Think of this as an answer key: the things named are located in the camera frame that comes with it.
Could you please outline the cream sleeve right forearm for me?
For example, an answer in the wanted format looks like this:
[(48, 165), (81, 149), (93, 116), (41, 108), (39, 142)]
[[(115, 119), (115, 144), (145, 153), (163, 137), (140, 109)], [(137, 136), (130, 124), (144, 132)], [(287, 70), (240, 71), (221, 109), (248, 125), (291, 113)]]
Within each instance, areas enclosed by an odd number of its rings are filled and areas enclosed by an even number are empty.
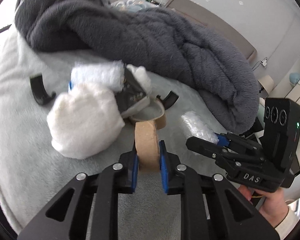
[(289, 233), (294, 229), (298, 222), (298, 217), (295, 215), (293, 210), (291, 210), (290, 207), (288, 207), (288, 213), (284, 220), (275, 227), (275, 230), (279, 234), (279, 237), (281, 240), (284, 240)]

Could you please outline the right hand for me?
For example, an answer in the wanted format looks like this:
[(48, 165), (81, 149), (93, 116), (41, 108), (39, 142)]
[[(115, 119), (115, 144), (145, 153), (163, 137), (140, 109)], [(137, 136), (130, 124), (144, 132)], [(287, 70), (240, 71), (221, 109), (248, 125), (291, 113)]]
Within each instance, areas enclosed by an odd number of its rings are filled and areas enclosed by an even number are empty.
[(275, 192), (270, 193), (258, 189), (254, 191), (265, 197), (264, 203), (259, 209), (260, 214), (275, 228), (288, 215), (289, 207), (285, 203), (283, 189), (278, 188)]

